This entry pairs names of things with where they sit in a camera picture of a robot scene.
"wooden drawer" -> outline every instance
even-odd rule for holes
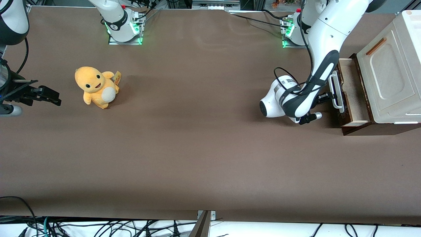
[[[421,127],[421,124],[378,124],[374,121],[356,54],[349,59],[340,59],[335,70],[344,101],[345,111],[338,112],[344,135],[395,135]]]

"table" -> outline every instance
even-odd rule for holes
[[[265,13],[247,16],[276,23]],[[394,15],[368,14],[342,57]],[[141,46],[109,46],[94,8],[33,7],[21,75],[58,92],[2,118],[0,194],[36,215],[232,221],[420,223],[420,130],[343,137],[331,105],[299,126],[261,115],[282,66],[307,78],[303,49],[282,48],[279,28],[224,11],[160,11]],[[10,47],[12,69],[24,44]],[[87,106],[75,69],[120,71],[108,110]],[[28,215],[3,200],[0,214]]]

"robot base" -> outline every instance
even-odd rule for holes
[[[107,31],[109,35],[108,44],[109,45],[142,45],[143,33],[145,31],[145,21],[146,21],[146,17],[144,17],[144,15],[145,15],[144,13],[133,12],[133,17],[138,18],[138,20],[136,20],[135,22],[131,22],[130,24],[132,24],[133,32],[136,32],[136,35],[131,40],[126,41],[126,42],[119,42],[115,40],[111,36],[109,29],[107,27]]]
[[[290,38],[287,37],[288,34],[292,33],[294,30],[294,23],[293,23],[293,15],[288,15],[284,17],[282,20],[279,20],[279,24],[282,26],[288,26],[288,28],[281,27],[281,35],[282,35],[282,47],[283,48],[306,48],[305,45],[298,45],[291,41]]]

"robotic arm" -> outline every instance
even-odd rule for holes
[[[301,26],[289,38],[296,44],[308,42],[312,62],[311,74],[301,88],[291,76],[276,78],[268,94],[260,101],[260,110],[268,118],[288,116],[294,123],[305,124],[320,119],[311,114],[324,95],[318,96],[339,61],[339,51],[370,4],[377,9],[385,0],[303,0],[302,15],[292,17],[294,26]]]

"yellow plush toy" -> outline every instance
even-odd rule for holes
[[[114,75],[112,72],[101,73],[93,67],[81,67],[75,72],[76,83],[84,91],[83,101],[87,105],[93,101],[101,109],[108,108],[108,103],[120,91],[120,79],[119,71]]]

